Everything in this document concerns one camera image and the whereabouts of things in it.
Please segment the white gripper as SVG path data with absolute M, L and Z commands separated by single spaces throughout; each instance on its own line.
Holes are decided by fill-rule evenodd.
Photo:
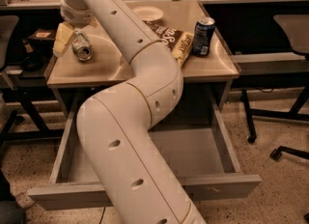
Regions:
M 70 40 L 74 35 L 74 27 L 85 27 L 91 25 L 98 27 L 98 22 L 89 9 L 78 10 L 68 5 L 64 0 L 60 3 L 60 14 L 65 20 L 60 23 L 56 32 L 53 45 L 53 54 L 56 57 L 62 56 L 67 50 Z

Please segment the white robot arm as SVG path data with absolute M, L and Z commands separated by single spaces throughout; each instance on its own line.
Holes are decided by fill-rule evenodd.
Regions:
M 148 133 L 183 92 L 167 46 L 122 0 L 61 0 L 61 15 L 74 27 L 96 19 L 133 71 L 76 116 L 83 151 L 124 224 L 206 224 Z

